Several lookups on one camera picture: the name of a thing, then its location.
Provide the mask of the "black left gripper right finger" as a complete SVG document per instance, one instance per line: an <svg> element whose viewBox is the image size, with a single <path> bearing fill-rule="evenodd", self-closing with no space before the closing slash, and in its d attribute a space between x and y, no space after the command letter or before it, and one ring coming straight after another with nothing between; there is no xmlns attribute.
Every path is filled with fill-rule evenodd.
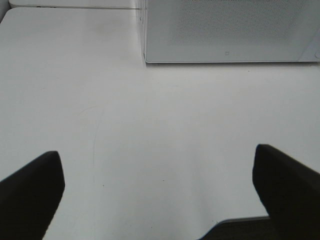
<svg viewBox="0 0 320 240"><path fill-rule="evenodd" d="M320 238L320 174L268 144L255 150L252 182L283 240Z"/></svg>

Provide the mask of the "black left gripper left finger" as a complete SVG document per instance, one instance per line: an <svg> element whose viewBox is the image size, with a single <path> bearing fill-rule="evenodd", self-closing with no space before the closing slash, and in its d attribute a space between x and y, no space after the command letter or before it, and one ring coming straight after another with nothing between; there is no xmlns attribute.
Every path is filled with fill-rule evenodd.
<svg viewBox="0 0 320 240"><path fill-rule="evenodd" d="M41 240L65 190L60 155L47 151L0 182L0 238Z"/></svg>

